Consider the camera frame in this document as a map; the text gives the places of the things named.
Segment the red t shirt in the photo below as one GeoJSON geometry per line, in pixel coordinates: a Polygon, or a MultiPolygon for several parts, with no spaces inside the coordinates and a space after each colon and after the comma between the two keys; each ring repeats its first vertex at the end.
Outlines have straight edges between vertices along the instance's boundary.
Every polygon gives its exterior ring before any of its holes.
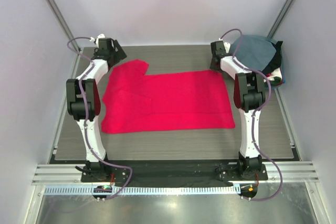
{"type": "Polygon", "coordinates": [[[221,73],[147,74],[148,68],[147,62],[132,60],[112,70],[102,99],[104,133],[235,127],[221,73]]]}

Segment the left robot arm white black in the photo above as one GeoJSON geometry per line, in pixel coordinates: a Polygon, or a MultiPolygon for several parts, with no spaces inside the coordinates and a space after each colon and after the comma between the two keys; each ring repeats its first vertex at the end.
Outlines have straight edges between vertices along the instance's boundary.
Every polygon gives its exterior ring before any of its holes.
{"type": "Polygon", "coordinates": [[[84,167],[76,166],[82,176],[90,176],[102,182],[107,181],[115,169],[128,170],[124,176],[132,175],[132,168],[115,165],[109,162],[107,152],[101,141],[99,129],[99,114],[101,101],[98,83],[109,70],[125,59],[127,55],[117,40],[106,37],[77,37],[94,43],[96,48],[93,57],[89,58],[82,53],[78,55],[89,61],[89,66],[79,76],[66,81],[66,101],[69,115],[77,122],[86,148],[86,162],[84,167]]]}

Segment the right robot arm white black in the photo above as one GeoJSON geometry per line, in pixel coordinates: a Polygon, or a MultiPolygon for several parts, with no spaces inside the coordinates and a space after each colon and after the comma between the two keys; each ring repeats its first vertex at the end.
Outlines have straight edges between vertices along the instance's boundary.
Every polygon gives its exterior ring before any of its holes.
{"type": "Polygon", "coordinates": [[[241,145],[237,166],[231,168],[233,179],[267,180],[266,167],[262,162],[259,147],[258,110],[266,101],[264,78],[229,54],[226,44],[217,40],[210,44],[212,59],[210,69],[227,73],[234,79],[234,105],[241,120],[241,145]]]}

